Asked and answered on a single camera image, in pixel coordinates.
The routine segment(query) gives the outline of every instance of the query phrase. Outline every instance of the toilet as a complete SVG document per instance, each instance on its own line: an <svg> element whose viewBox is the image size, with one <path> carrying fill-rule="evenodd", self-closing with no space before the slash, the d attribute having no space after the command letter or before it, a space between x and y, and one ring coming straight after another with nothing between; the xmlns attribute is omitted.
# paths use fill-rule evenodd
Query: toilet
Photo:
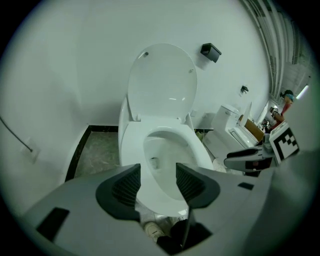
<svg viewBox="0 0 320 256"><path fill-rule="evenodd" d="M240 123L238 123L239 111L227 104L222 105L214 116L213 130L205 135L203 143L220 163L224 162L228 153L251 148L258 144L258 140L244 126L250 110L251 104Z"/></svg>
<svg viewBox="0 0 320 256"><path fill-rule="evenodd" d="M189 115L196 91L195 65L177 46L151 45L132 65L119 117L120 165L141 165L136 197L160 215L188 212L176 185L176 163L213 169Z"/></svg>

